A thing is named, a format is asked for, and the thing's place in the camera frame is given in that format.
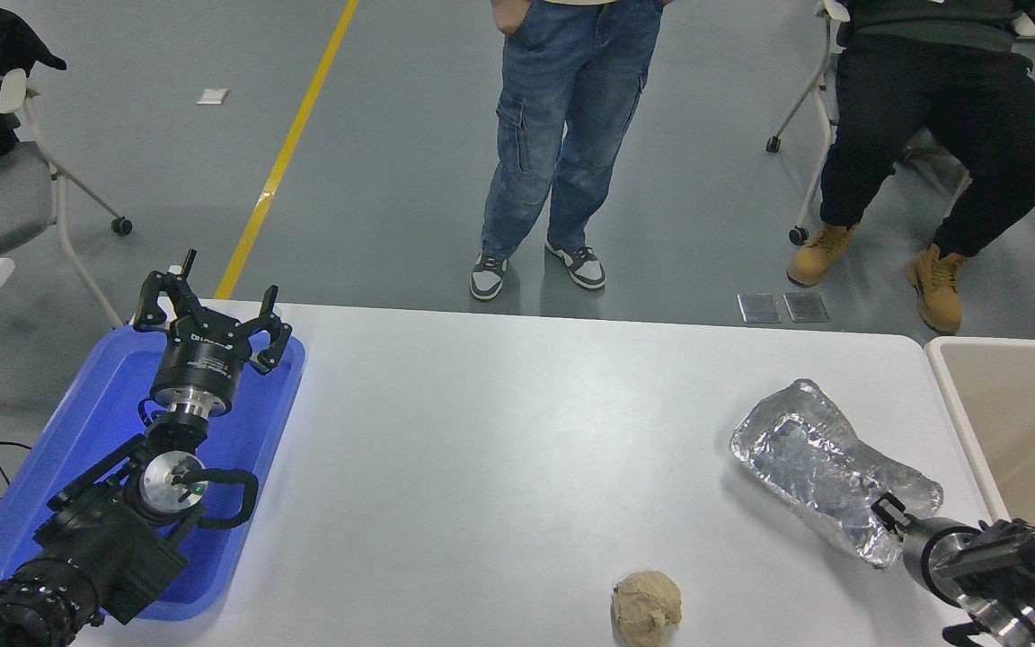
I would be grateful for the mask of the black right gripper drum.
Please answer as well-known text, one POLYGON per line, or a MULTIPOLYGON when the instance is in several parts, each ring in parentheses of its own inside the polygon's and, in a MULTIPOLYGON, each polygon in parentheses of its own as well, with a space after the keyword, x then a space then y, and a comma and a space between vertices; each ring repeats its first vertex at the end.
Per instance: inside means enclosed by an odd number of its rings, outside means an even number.
POLYGON ((944 590, 943 578, 933 569, 954 556, 954 520, 907 517, 901 534, 901 558, 909 576, 927 590, 944 590))

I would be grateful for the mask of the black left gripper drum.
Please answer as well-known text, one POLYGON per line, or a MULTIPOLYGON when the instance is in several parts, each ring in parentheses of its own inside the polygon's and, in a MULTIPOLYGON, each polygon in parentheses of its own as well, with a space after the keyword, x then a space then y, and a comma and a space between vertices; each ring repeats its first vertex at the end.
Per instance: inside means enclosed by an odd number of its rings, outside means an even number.
POLYGON ((231 402, 250 356, 252 343, 241 334, 210 340, 196 332, 168 332, 149 394, 157 402, 170 402, 173 394, 193 389, 231 402))

